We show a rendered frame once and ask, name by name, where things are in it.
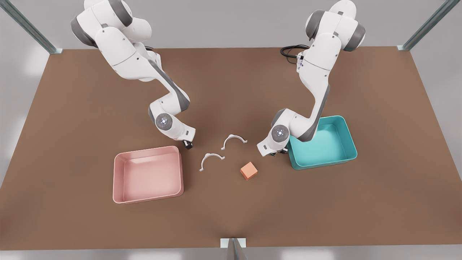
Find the pink storage box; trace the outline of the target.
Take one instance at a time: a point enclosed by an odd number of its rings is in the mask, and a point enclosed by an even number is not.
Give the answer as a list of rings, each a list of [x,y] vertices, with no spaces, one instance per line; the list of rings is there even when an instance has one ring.
[[[181,196],[183,164],[176,146],[119,153],[114,158],[113,201],[132,204]]]

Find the silver frame post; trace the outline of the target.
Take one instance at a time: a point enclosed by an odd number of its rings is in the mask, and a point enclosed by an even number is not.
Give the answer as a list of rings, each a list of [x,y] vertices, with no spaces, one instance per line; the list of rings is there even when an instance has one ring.
[[[0,0],[0,7],[49,54],[56,55],[63,52],[63,49],[56,48],[10,0]]]
[[[226,248],[226,260],[247,260],[243,251],[246,248],[246,238],[221,238],[221,248]]]
[[[403,45],[398,45],[398,51],[411,51],[414,46],[424,37],[434,26],[439,23],[461,0],[445,0],[444,3],[421,25],[421,27]]]

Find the orange cube block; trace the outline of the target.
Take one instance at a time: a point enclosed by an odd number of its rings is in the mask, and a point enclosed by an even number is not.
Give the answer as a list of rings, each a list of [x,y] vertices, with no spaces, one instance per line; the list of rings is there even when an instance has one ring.
[[[249,162],[240,169],[240,172],[246,180],[249,180],[258,173],[258,170],[252,162]]]

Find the white arc-shaped clamp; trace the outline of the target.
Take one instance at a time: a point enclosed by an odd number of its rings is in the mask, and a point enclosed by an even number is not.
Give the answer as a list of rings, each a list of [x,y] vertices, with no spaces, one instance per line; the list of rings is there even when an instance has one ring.
[[[221,150],[225,150],[225,149],[226,149],[226,143],[227,143],[227,141],[230,140],[230,139],[233,139],[233,138],[237,138],[237,139],[241,140],[243,143],[247,143],[247,142],[248,142],[247,140],[245,140],[244,138],[240,137],[239,135],[230,134],[230,135],[224,140],[223,147],[221,148]]]
[[[216,153],[206,153],[205,156],[203,157],[202,161],[201,161],[201,169],[199,170],[200,172],[204,170],[204,162],[206,161],[206,159],[209,158],[209,157],[212,157],[212,156],[218,157],[221,160],[225,159],[224,156],[218,155]]]

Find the blue storage box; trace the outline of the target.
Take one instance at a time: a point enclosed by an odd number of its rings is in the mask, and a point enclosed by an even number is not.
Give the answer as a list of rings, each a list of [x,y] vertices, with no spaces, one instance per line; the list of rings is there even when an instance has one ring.
[[[291,135],[287,147],[295,170],[343,164],[358,155],[348,125],[340,115],[321,117],[316,135],[308,142]]]

